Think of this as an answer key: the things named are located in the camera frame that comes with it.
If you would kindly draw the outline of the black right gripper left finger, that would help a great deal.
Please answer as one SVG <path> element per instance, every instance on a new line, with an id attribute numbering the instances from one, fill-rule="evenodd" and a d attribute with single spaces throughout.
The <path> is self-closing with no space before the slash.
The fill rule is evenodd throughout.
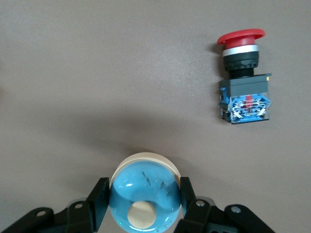
<path id="1" fill-rule="evenodd" d="M 109 178 L 100 178 L 86 200 L 79 200 L 59 213 L 48 207 L 29 211 L 4 233 L 96 233 L 109 204 Z"/>

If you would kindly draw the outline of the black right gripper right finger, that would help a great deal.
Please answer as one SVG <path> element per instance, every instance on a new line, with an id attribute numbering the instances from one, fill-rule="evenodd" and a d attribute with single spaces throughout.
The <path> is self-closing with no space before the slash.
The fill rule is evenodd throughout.
<path id="1" fill-rule="evenodd" d="M 184 217 L 175 233 L 273 233 L 249 208 L 232 204 L 222 211 L 206 198 L 197 197 L 190 179 L 180 179 L 181 204 Z"/>

